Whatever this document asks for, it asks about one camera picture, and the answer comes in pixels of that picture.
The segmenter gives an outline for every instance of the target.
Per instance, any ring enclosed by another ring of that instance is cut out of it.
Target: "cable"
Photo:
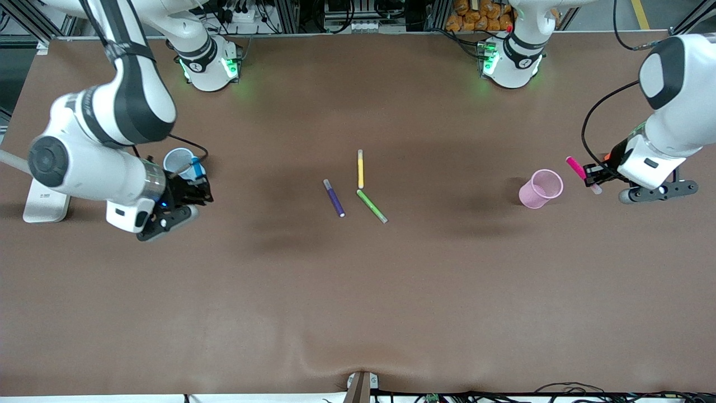
[[[343,27],[339,29],[338,31],[335,31],[334,34],[340,34],[341,32],[345,31],[346,28],[351,26],[351,23],[353,22],[353,16],[356,14],[356,5],[353,3],[353,0],[346,0],[348,1],[348,5],[346,6],[346,21],[343,23]]]
[[[427,32],[431,32],[431,31],[439,32],[439,33],[445,35],[446,37],[450,38],[452,41],[455,41],[455,43],[457,43],[460,46],[460,48],[463,50],[463,52],[467,53],[471,57],[474,57],[476,59],[480,58],[476,53],[472,53],[468,48],[465,47],[465,45],[467,45],[467,44],[469,44],[470,46],[475,46],[475,45],[477,45],[477,42],[465,41],[464,39],[458,38],[458,36],[454,32],[451,34],[448,31],[445,31],[444,29],[440,29],[440,28],[429,28],[427,30]]]
[[[604,391],[604,389],[602,389],[602,388],[593,387],[592,385],[588,385],[588,384],[582,384],[581,382],[555,382],[555,383],[553,383],[553,384],[547,384],[547,385],[544,385],[544,386],[542,386],[542,387],[537,388],[537,389],[535,390],[535,393],[539,393],[542,389],[546,389],[546,388],[549,388],[549,387],[556,387],[556,386],[566,386],[566,387],[569,387],[569,386],[572,386],[572,385],[577,385],[577,386],[580,386],[580,387],[586,387],[586,388],[594,389],[594,390],[599,391],[599,392],[601,392],[601,393],[606,393],[606,392]]]
[[[246,44],[246,50],[244,50],[243,54],[241,55],[241,61],[246,60],[246,58],[248,57],[248,50],[251,49],[251,42],[253,41],[253,36],[256,34],[258,34],[258,27],[256,27],[256,32],[251,34],[250,37],[248,37],[248,43]]]
[[[405,15],[405,5],[403,5],[403,11],[399,11],[396,14],[391,14],[387,9],[385,10],[385,12],[383,12],[378,7],[378,5],[381,4],[383,1],[384,0],[373,1],[373,11],[375,11],[375,13],[378,14],[381,18],[396,19],[396,18],[400,18]]]
[[[618,89],[616,89],[616,90],[610,92],[609,94],[605,95],[602,99],[596,101],[596,103],[594,104],[594,106],[592,106],[591,109],[589,110],[589,112],[586,114],[586,117],[584,118],[584,123],[582,124],[582,131],[581,131],[582,146],[584,146],[584,149],[585,149],[586,152],[589,154],[589,156],[591,157],[591,159],[593,159],[594,162],[596,162],[602,169],[605,169],[607,172],[609,172],[615,179],[620,179],[620,180],[625,181],[625,182],[629,182],[629,180],[628,180],[627,178],[624,178],[624,176],[622,176],[621,174],[619,174],[618,172],[616,172],[615,170],[613,170],[611,167],[607,166],[604,162],[600,161],[600,160],[594,155],[594,153],[591,152],[591,149],[590,149],[589,146],[587,145],[586,139],[584,138],[584,133],[586,132],[586,126],[587,126],[587,123],[589,123],[589,118],[591,117],[591,114],[592,114],[604,101],[606,101],[606,100],[608,100],[609,98],[615,96],[616,94],[619,94],[621,91],[624,91],[624,90],[626,90],[626,89],[628,89],[628,88],[634,87],[634,86],[637,85],[637,84],[639,84],[639,81],[638,81],[638,80],[635,80],[635,81],[630,82],[630,83],[627,84],[627,85],[622,85],[620,88],[618,88]]]
[[[700,9],[701,7],[703,7],[704,4],[706,4],[707,1],[709,1],[709,0],[702,0],[701,3],[699,3],[698,6],[696,6],[693,10],[691,10],[691,12],[689,13],[689,15],[687,15],[686,17],[684,17],[684,19],[681,20],[681,22],[674,27],[674,34],[681,34],[682,32],[686,31],[688,28],[687,28],[686,26],[682,27],[682,25],[683,25],[683,24],[686,24],[686,21],[688,21],[689,18],[691,18],[694,14],[696,14],[696,11],[697,11],[698,9]]]
[[[259,5],[259,2],[261,2],[261,7],[263,8],[263,11],[262,11],[261,8],[259,8],[259,6],[258,6],[258,5]],[[263,21],[263,19],[266,19],[266,21],[265,21],[266,26],[268,26],[269,29],[274,32],[274,34],[280,34],[279,29],[276,28],[276,27],[274,26],[274,23],[271,21],[271,17],[270,17],[270,15],[269,15],[269,11],[268,11],[268,9],[266,8],[266,3],[264,2],[264,0],[256,0],[256,10],[257,10],[258,13],[261,15],[261,21]]]
[[[211,13],[214,14],[214,17],[216,17],[216,21],[221,25],[221,28],[224,29],[224,32],[225,32],[227,35],[229,35],[228,29],[226,29],[226,27],[224,26],[223,22],[221,22],[221,20],[219,19],[219,15],[216,13],[216,10],[214,10],[214,6],[211,5],[211,2],[210,2],[210,1],[207,2],[206,5],[209,6],[209,7],[211,7],[211,10],[209,10],[209,11],[211,11]]]
[[[635,403],[637,400],[643,399],[645,397],[663,397],[662,395],[664,395],[664,394],[673,394],[676,397],[681,397],[683,400],[685,400],[686,403],[696,403],[696,400],[694,400],[694,398],[691,397],[688,393],[674,392],[674,391],[669,391],[669,390],[664,390],[664,391],[655,392],[655,393],[642,393],[633,399],[625,400],[625,403]]]
[[[612,23],[612,26],[614,27],[614,36],[616,37],[616,41],[619,42],[619,44],[620,44],[624,49],[627,49],[627,50],[631,50],[631,51],[636,52],[636,51],[639,50],[639,49],[638,49],[637,47],[631,47],[631,46],[629,46],[628,44],[625,44],[624,41],[622,41],[622,40],[621,40],[621,37],[619,36],[619,31],[616,29],[616,1],[617,1],[617,0],[614,0],[614,10],[613,10],[613,12],[611,13],[611,23]]]
[[[199,148],[201,151],[204,152],[204,155],[202,155],[201,157],[199,157],[199,160],[198,160],[198,161],[191,161],[190,163],[187,163],[187,164],[185,164],[185,165],[179,167],[179,169],[177,169],[175,172],[172,172],[172,174],[169,175],[170,179],[171,179],[171,178],[175,178],[176,176],[178,176],[178,175],[179,175],[179,172],[182,172],[182,171],[184,171],[184,170],[186,170],[186,169],[189,169],[189,168],[191,168],[192,166],[196,165],[197,163],[202,163],[202,162],[204,162],[204,160],[206,160],[206,158],[209,157],[209,150],[207,150],[207,149],[204,148],[203,146],[198,145],[197,143],[194,143],[193,141],[189,141],[189,140],[187,140],[187,139],[185,139],[185,138],[181,138],[181,137],[179,137],[179,136],[175,136],[175,135],[173,135],[172,133],[169,133],[169,134],[168,134],[168,137],[171,137],[171,138],[173,138],[173,139],[175,139],[175,140],[179,140],[179,141],[181,141],[182,143],[187,143],[187,144],[190,145],[190,146],[194,146],[194,147],[196,147],[196,148]]]

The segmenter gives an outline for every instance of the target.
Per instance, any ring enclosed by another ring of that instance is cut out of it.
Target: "blue marker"
[[[341,202],[338,201],[338,196],[336,196],[336,192],[331,187],[331,182],[328,182],[328,179],[324,179],[323,186],[326,187],[326,191],[328,192],[328,197],[331,198],[331,203],[333,203],[333,208],[336,209],[336,213],[338,213],[338,217],[345,217],[346,212],[343,211],[343,206],[341,206]]]
[[[201,172],[201,164],[199,163],[199,158],[192,158],[191,165],[194,167],[194,174],[196,175],[196,177],[200,178],[203,173]]]

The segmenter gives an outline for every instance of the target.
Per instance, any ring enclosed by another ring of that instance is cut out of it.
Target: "cup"
[[[187,166],[187,164],[190,164],[193,161],[199,161],[199,158],[194,156],[194,153],[192,153],[190,149],[179,147],[174,148],[172,151],[167,153],[164,157],[163,165],[166,171],[176,172],[177,170],[182,169],[183,166]],[[202,175],[206,175],[206,170],[200,163],[195,163],[194,165],[179,172],[179,176],[188,181],[194,181]]]
[[[538,209],[562,194],[562,178],[549,169],[540,169],[520,188],[520,202],[530,209]]]

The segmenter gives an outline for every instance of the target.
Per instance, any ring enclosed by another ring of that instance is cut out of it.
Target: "brown table surface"
[[[101,202],[29,225],[29,177],[0,166],[2,394],[332,392],[359,369],[412,392],[713,389],[715,149],[683,166],[698,194],[640,206],[564,163],[587,162],[586,111],[645,53],[557,34],[539,75],[504,90],[441,36],[256,39],[240,84],[200,93],[153,49],[175,134],[212,153],[216,202],[150,244]],[[113,75],[98,43],[53,42],[3,149],[25,155],[56,97]],[[594,150],[649,114],[638,89],[618,95],[590,123]],[[358,148],[386,225],[353,194]],[[563,196],[516,205],[542,168]]]

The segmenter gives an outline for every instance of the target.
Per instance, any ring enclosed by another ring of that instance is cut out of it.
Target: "robotic arm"
[[[208,0],[135,1],[140,20],[163,33],[179,55],[187,80],[202,91],[217,91],[238,80],[241,48],[221,36],[212,37],[188,10]],[[67,14],[88,17],[80,0],[44,0]]]
[[[510,0],[517,11],[513,31],[488,39],[483,75],[505,88],[519,88],[537,74],[542,51],[554,32],[551,10],[559,6],[583,6],[596,0]]]
[[[587,186],[628,181],[630,189],[619,196],[624,203],[695,193],[696,183],[680,181],[677,169],[703,146],[716,143],[715,72],[716,34],[661,41],[639,70],[639,84],[654,113],[601,164],[584,167]],[[674,181],[666,181],[672,174]]]
[[[114,80],[52,104],[28,158],[32,176],[70,196],[107,201],[107,221],[150,240],[213,201],[206,177],[188,182],[124,149],[169,136],[176,109],[130,0],[82,0],[115,66]]]

